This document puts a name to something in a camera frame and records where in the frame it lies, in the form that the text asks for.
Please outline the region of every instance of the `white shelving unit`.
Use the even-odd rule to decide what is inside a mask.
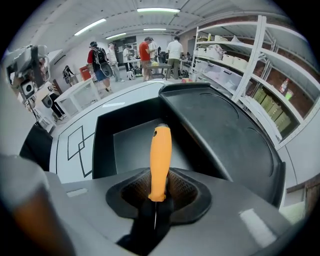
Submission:
[[[241,39],[251,40],[253,44],[231,41],[198,41],[199,36],[201,34],[204,35],[204,33],[211,34],[212,37],[221,36],[230,38],[236,36],[240,41]],[[258,16],[257,21],[230,22],[201,29],[198,27],[194,45],[195,53],[197,53],[196,50],[199,47],[213,44],[219,44],[227,51],[249,56],[246,69],[237,68],[232,64],[227,64],[222,60],[214,59],[206,55],[193,54],[190,71],[206,77],[205,73],[194,68],[195,61],[203,59],[218,66],[229,67],[243,73],[236,90],[231,91],[223,84],[220,85],[232,94],[232,101],[241,106],[245,106],[250,114],[255,116],[257,121],[268,133],[277,150],[297,136],[320,109],[320,83],[302,66],[278,53],[280,49],[282,52],[286,51],[303,61],[314,71],[319,72],[317,60],[310,49],[308,41],[298,32],[280,25],[269,24],[267,18],[261,15]],[[261,77],[253,74],[258,61],[265,63],[265,70],[263,70]],[[293,81],[313,100],[313,107],[306,116],[303,117],[290,100],[285,98],[272,84],[267,82],[272,68]],[[278,131],[275,122],[268,116],[264,108],[254,99],[245,96],[250,79],[257,81],[258,85],[262,85],[266,90],[271,92],[275,98],[278,98],[282,105],[284,105],[296,119],[297,127],[293,128],[292,132],[284,139]]]

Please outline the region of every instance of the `speaker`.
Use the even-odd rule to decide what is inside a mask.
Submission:
[[[45,96],[41,101],[46,108],[50,109],[52,107],[53,102],[49,95]]]
[[[35,94],[34,85],[30,80],[23,81],[21,83],[21,89],[26,100],[29,99],[33,94]]]

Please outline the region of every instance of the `black plastic surface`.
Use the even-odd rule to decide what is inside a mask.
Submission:
[[[196,141],[159,97],[99,116],[94,135],[92,177],[97,179],[148,168],[152,137],[161,123],[171,130],[171,167],[219,177]]]
[[[206,83],[164,86],[159,97],[224,179],[280,205],[285,164],[269,137],[240,107]]]
[[[171,225],[193,223],[210,208],[212,196],[209,189],[199,181],[186,176],[175,168],[168,172],[167,189],[173,201]],[[108,205],[123,218],[136,219],[144,201],[149,200],[151,190],[150,169],[112,186],[106,193]]]

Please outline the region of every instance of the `lever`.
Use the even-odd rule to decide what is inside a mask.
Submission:
[[[159,124],[153,133],[150,150],[151,192],[148,198],[153,202],[163,202],[166,198],[166,178],[172,153],[170,128]]]

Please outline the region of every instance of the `ceiling light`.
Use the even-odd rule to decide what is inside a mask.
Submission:
[[[168,8],[141,8],[137,9],[138,13],[142,12],[168,12],[168,13],[179,13],[178,9],[168,9]]]
[[[89,26],[86,26],[85,28],[81,29],[79,32],[75,33],[74,35],[75,35],[75,36],[78,36],[78,35],[80,35],[81,33],[85,32],[86,30],[91,29],[91,28],[94,27],[95,25],[98,25],[98,24],[100,24],[101,22],[105,22],[105,21],[106,21],[106,19],[105,19],[105,18],[102,18],[102,19],[100,19],[100,20],[98,20],[98,21],[90,24]]]
[[[124,35],[126,35],[126,34],[127,34],[127,33],[115,34],[115,35],[112,35],[112,36],[106,37],[105,39],[117,38],[117,37],[124,36]]]
[[[150,30],[162,30],[162,31],[164,31],[164,30],[167,30],[166,28],[144,28],[143,29],[144,31],[150,31]]]

